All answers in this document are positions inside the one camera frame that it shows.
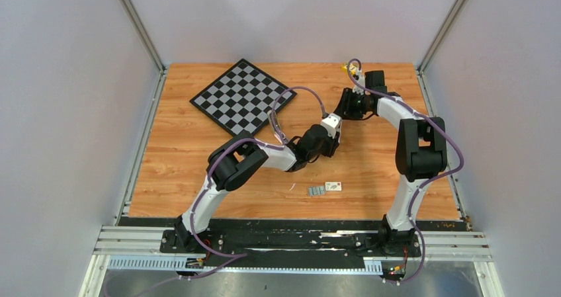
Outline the white staple box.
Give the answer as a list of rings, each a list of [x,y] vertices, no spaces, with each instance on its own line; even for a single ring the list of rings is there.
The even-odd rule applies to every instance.
[[[340,192],[342,191],[342,182],[328,181],[324,183],[326,192]]]

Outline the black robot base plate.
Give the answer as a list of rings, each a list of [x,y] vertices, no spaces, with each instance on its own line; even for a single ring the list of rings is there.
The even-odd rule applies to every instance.
[[[234,267],[359,269],[365,257],[402,264],[420,257],[417,236],[398,241],[378,234],[380,220],[256,220],[213,218],[195,239],[187,230],[166,230],[162,253],[201,254],[208,266],[242,255]]]

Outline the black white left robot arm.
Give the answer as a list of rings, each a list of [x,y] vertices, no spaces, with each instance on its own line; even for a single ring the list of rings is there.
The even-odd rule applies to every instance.
[[[202,246],[202,234],[229,192],[242,187],[262,167],[299,171],[317,157],[333,157],[339,146],[342,120],[331,114],[283,145],[254,138],[243,130],[208,158],[203,185],[189,209],[174,223],[177,245],[187,253]]]

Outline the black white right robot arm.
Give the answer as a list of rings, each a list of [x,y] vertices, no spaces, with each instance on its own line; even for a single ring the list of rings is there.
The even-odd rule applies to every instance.
[[[395,163],[400,181],[392,206],[379,231],[379,250],[395,255],[415,233],[417,213],[426,189],[447,166],[447,144],[441,134],[444,121],[426,117],[389,92],[383,71],[352,70],[353,88],[343,91],[335,113],[345,120],[365,120],[371,115],[388,121],[398,131]]]

